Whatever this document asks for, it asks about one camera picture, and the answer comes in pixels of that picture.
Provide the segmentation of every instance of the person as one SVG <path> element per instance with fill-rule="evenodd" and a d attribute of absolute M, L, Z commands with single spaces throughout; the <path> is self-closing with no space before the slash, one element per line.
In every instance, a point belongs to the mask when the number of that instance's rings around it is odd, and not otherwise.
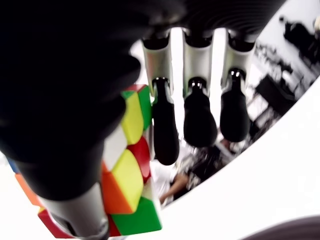
<path fill-rule="evenodd" d="M 157 159 L 150 161 L 150 171 L 162 207 L 171 203 L 174 195 L 183 190 L 189 181 L 189 177 L 178 173 L 174 165 L 162 165 Z"/>

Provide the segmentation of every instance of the black finger pad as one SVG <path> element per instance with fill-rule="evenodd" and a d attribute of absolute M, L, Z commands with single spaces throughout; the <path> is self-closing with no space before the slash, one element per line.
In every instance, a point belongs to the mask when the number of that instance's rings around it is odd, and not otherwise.
<path fill-rule="evenodd" d="M 220 130 L 231 142 L 243 141 L 250 127 L 246 97 L 241 92 L 229 91 L 221 96 Z"/>
<path fill-rule="evenodd" d="M 215 143 L 217 125 L 210 112 L 209 98 L 203 93 L 192 93 L 184 102 L 184 138 L 190 145 L 202 148 Z"/>
<path fill-rule="evenodd" d="M 179 139 L 172 103 L 153 105 L 154 151 L 163 165 L 174 164 L 179 155 Z"/>
<path fill-rule="evenodd" d="M 217 125 L 209 108 L 186 110 L 183 126 L 184 138 L 197 148 L 208 147 L 215 143 Z"/>

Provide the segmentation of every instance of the rubik's cube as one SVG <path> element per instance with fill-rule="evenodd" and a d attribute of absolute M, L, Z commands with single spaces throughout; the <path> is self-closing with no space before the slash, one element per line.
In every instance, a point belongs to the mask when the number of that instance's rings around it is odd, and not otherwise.
<path fill-rule="evenodd" d="M 122 96 L 126 102 L 124 117 L 105 140 L 102 155 L 101 190 L 111 237 L 162 228 L 149 165 L 155 157 L 149 88 L 133 85 Z M 14 163 L 9 163 L 30 202 L 40 207 L 38 216 L 44 225 L 56 238 L 73 238 L 52 222 Z"/>

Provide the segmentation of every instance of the robotic hand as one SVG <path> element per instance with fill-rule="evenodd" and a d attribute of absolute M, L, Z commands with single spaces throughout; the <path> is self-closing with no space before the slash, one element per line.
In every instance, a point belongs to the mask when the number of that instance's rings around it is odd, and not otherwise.
<path fill-rule="evenodd" d="M 238 142 L 249 129 L 244 89 L 255 41 L 283 2 L 121 0 L 112 6 L 28 2 L 6 7 L 0 27 L 1 151 L 14 159 L 62 230 L 80 239 L 108 238 L 101 159 L 105 138 L 125 114 L 121 91 L 139 77 L 131 45 L 143 41 L 155 97 L 154 148 L 159 161 L 169 165 L 179 149 L 170 29 L 184 31 L 184 135 L 196 147 L 212 145 L 217 136 L 209 101 L 212 39 L 214 29 L 228 29 L 220 129 Z"/>

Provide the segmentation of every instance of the person's arm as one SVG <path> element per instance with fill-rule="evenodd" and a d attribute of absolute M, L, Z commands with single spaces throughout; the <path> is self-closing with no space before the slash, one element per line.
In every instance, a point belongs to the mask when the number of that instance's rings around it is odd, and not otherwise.
<path fill-rule="evenodd" d="M 174 194 L 178 193 L 182 189 L 187 186 L 189 177 L 186 174 L 178 173 L 173 180 L 173 185 L 170 187 L 169 191 L 163 194 L 160 197 L 160 203 L 163 204 L 166 198 L 173 196 Z"/>

